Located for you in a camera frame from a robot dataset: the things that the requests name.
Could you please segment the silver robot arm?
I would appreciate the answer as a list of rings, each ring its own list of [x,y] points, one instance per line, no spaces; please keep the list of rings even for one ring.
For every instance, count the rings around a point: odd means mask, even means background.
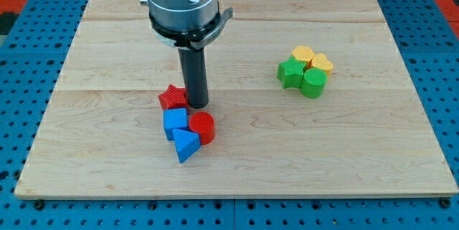
[[[192,108],[209,103],[205,47],[223,31],[233,8],[218,0],[140,0],[148,6],[152,29],[166,45],[178,49],[186,98]]]

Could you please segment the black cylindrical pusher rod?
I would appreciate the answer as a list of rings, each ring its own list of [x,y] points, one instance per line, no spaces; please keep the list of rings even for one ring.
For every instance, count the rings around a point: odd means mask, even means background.
[[[209,96],[204,51],[179,49],[178,52],[189,106],[196,109],[206,107]]]

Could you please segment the black clamp ring mount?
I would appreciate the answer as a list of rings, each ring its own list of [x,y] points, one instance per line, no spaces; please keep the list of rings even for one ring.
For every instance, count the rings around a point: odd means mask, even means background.
[[[161,26],[150,14],[149,19],[157,38],[168,47],[199,51],[212,43],[223,31],[225,24],[233,17],[233,8],[227,8],[203,27],[178,32]]]

